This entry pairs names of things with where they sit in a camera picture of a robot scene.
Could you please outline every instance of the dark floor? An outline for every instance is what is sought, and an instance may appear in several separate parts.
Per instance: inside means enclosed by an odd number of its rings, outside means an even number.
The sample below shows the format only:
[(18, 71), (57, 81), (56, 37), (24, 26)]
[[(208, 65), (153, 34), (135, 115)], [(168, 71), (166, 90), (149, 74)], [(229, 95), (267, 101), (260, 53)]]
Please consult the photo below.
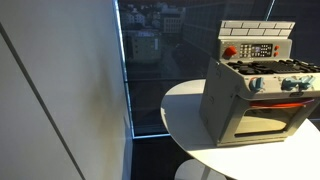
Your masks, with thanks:
[[(320, 121), (313, 123), (320, 130)], [(180, 164), (191, 158), (171, 137), (136, 139), (131, 180), (173, 180)]]

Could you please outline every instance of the table top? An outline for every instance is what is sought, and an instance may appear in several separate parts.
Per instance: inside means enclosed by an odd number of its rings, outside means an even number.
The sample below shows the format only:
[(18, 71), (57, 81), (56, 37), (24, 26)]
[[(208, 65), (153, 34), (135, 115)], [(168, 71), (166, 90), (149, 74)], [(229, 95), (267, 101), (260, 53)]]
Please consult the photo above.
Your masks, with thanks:
[(216, 147), (199, 115), (204, 84), (205, 80), (178, 84), (162, 100), (164, 125), (182, 149), (234, 179), (320, 178), (320, 132), (309, 120), (284, 142)]

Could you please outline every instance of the oven handle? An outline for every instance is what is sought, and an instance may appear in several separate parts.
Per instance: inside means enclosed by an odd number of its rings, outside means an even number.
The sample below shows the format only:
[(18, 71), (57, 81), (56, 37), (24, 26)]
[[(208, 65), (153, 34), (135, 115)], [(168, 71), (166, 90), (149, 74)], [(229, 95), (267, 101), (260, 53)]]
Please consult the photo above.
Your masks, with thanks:
[(305, 106), (306, 104), (311, 103), (313, 101), (314, 101), (314, 99), (308, 99), (308, 100), (299, 101), (299, 102), (277, 103), (277, 104), (250, 102), (250, 106), (252, 108), (293, 108), (293, 107)]

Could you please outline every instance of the knob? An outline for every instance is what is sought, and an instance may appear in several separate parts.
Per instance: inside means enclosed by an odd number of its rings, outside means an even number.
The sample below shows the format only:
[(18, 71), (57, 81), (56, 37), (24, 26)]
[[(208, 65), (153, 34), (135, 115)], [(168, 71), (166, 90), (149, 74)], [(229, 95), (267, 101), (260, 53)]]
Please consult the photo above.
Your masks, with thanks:
[(280, 46), (279, 45), (276, 45), (275, 47), (274, 47), (274, 50), (276, 51), (276, 50), (278, 50), (280, 48)]
[(294, 87), (301, 83), (301, 80), (296, 80), (292, 77), (285, 78), (282, 81), (281, 89), (291, 91)]
[(263, 88), (263, 77), (253, 78), (250, 80), (249, 88), (251, 91), (260, 91)]
[(316, 78), (315, 77), (308, 77), (308, 76), (305, 76), (305, 77), (302, 77), (300, 78), (300, 84), (299, 84), (299, 88), (300, 89), (303, 89), (303, 90), (306, 90), (308, 88), (310, 88), (312, 86), (312, 82), (315, 80)]
[(234, 46), (229, 46), (227, 49), (224, 51), (223, 55), (227, 57), (231, 57), (233, 55), (237, 54), (237, 49)]

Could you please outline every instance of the red knob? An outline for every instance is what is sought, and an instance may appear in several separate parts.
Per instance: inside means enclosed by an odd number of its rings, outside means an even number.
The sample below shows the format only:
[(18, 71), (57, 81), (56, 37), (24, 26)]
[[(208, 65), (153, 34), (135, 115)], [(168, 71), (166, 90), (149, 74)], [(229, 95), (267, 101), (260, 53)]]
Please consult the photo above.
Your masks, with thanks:
[(234, 46), (229, 46), (227, 49), (224, 51), (224, 55), (231, 57), (233, 55), (237, 54), (237, 49)]
[(275, 47), (274, 47), (274, 50), (276, 51), (276, 50), (278, 50), (280, 48), (280, 46), (279, 45), (276, 45)]

